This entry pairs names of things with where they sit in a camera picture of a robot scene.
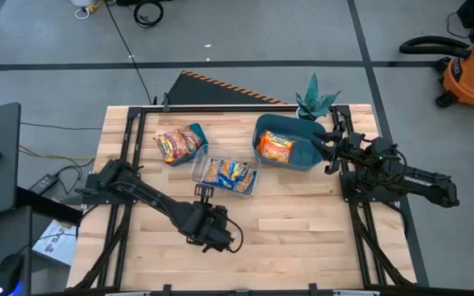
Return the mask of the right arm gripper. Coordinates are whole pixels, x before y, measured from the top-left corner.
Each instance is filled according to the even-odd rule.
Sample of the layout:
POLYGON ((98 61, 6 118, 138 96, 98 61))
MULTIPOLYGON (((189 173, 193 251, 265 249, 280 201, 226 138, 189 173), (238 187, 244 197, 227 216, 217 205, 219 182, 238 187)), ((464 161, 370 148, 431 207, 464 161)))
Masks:
POLYGON ((326 166, 326 173, 336 173, 339 170, 340 162, 348 161, 354 165, 371 168, 375 166, 375 158, 371 156, 365 149, 361 148, 361 142, 365 139, 365 134, 354 132, 347 137, 343 136, 346 131, 346 123, 344 121, 336 124, 332 132, 314 132, 313 135, 319 140, 327 140, 332 142, 331 146, 327 146, 325 142, 313 141, 312 145, 316 151, 327 160, 329 164, 326 166))

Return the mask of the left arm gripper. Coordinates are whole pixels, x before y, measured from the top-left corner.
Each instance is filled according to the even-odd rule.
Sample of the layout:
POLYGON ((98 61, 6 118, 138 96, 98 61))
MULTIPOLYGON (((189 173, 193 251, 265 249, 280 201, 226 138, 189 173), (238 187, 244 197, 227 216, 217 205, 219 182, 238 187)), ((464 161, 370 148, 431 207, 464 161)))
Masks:
MULTIPOLYGON (((210 185, 195 185, 194 195, 200 197, 200 202, 209 202, 213 192, 214 187, 210 185)), ((187 243, 204 246, 204 252, 210 249, 218 252, 229 251, 234 239, 226 229, 229 221, 228 210, 224 206, 214 206, 210 203, 197 203, 197 206, 202 209, 202 216, 193 234, 187 238, 187 243)))

